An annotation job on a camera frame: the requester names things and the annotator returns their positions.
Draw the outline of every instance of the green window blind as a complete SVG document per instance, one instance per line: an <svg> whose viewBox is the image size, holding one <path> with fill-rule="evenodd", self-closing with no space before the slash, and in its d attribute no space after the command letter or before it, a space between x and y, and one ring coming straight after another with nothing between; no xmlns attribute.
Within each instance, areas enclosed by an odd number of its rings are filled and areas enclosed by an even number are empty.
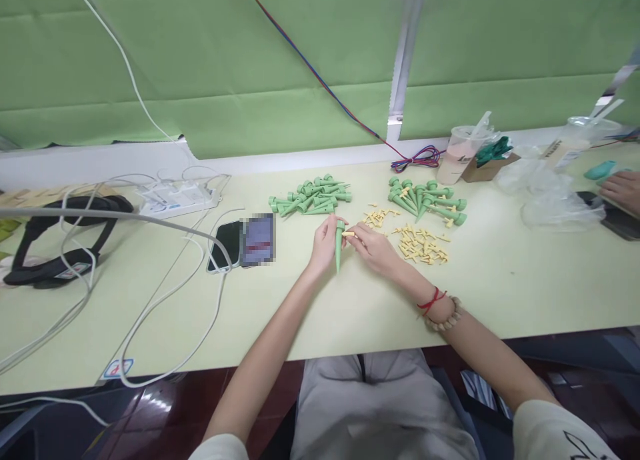
<svg viewBox="0 0 640 460"><path fill-rule="evenodd" d="M588 115L638 38L640 0L425 0L402 138Z"/></svg>
<svg viewBox="0 0 640 460"><path fill-rule="evenodd" d="M253 0L93 0L149 110L200 158L377 142ZM385 134L402 0L261 0L336 95ZM81 0L0 0L0 135L22 147L160 139Z"/></svg>

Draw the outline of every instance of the hand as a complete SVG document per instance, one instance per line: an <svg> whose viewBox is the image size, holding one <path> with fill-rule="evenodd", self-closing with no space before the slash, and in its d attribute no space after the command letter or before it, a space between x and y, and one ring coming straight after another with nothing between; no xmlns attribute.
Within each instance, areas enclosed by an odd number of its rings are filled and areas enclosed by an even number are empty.
<svg viewBox="0 0 640 460"><path fill-rule="evenodd" d="M349 231L354 232L356 237L348 237L347 241L374 272L392 278L402 270L405 262L384 235L374 232L362 222Z"/></svg>
<svg viewBox="0 0 640 460"><path fill-rule="evenodd" d="M313 238L313 252L307 267L312 272L321 275L331 265L335 256L335 228L338 220L342 220L345 225L349 222L342 217L336 217L334 213L330 214L324 222L315 231ZM342 248L347 242L342 238Z"/></svg>
<svg viewBox="0 0 640 460"><path fill-rule="evenodd" d="M640 172L622 171L610 176L598 194L640 218Z"/></svg>

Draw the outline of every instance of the white t-shirt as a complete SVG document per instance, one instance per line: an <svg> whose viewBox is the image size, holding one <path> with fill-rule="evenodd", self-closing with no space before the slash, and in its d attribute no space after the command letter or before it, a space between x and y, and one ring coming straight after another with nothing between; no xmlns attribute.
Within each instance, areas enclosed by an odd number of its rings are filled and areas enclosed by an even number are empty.
<svg viewBox="0 0 640 460"><path fill-rule="evenodd" d="M515 460L619 460L589 426L562 407L542 400L524 402L513 420ZM249 460L234 435L216 435L189 460Z"/></svg>

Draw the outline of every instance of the sticker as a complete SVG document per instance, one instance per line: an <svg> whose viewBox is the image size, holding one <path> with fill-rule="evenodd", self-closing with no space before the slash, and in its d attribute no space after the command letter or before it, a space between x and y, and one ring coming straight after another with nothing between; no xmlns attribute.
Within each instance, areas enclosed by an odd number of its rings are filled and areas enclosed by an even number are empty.
<svg viewBox="0 0 640 460"><path fill-rule="evenodd" d="M125 359L125 375L129 373L133 366L133 359ZM100 377L100 380L111 380L114 378L120 378L120 360L112 361L105 372Z"/></svg>
<svg viewBox="0 0 640 460"><path fill-rule="evenodd" d="M83 262L78 262L78 263L74 263L71 268L73 270L64 270L64 272L59 273L58 275L56 275L54 278L61 278L64 280L69 280L72 278L75 278L75 274L73 273L73 271L75 271L76 273L80 274L82 272L84 272L84 270L90 268L91 264L90 263L83 263Z"/></svg>

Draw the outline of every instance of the smartphone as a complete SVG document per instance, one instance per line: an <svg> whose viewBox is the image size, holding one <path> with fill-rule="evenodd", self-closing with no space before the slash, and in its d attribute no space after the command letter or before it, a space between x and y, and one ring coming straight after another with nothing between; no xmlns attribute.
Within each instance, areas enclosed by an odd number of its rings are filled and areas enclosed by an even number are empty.
<svg viewBox="0 0 640 460"><path fill-rule="evenodd" d="M605 207L605 218L602 223L606 228L614 232L619 237L628 241L640 241L640 220L632 217L627 212L620 210L603 198L589 191L577 192L578 196L590 208Z"/></svg>
<svg viewBox="0 0 640 460"><path fill-rule="evenodd" d="M220 242L225 246L227 253L229 254L229 258L231 259L231 264L234 267L237 267L240 264L240 234L242 233L242 222L235 221L230 223L225 223L224 225L220 225L218 230L215 232L215 237L220 240ZM229 270L229 264L222 253L222 250L214 244L211 250L211 254L213 256L213 260L215 260L216 265L222 271ZM215 267L213 266L213 262L209 259L209 264L207 266L207 272L209 273L217 273Z"/></svg>
<svg viewBox="0 0 640 460"><path fill-rule="evenodd" d="M275 232L272 213L262 213L243 222L240 237L240 265L255 267L275 259Z"/></svg>

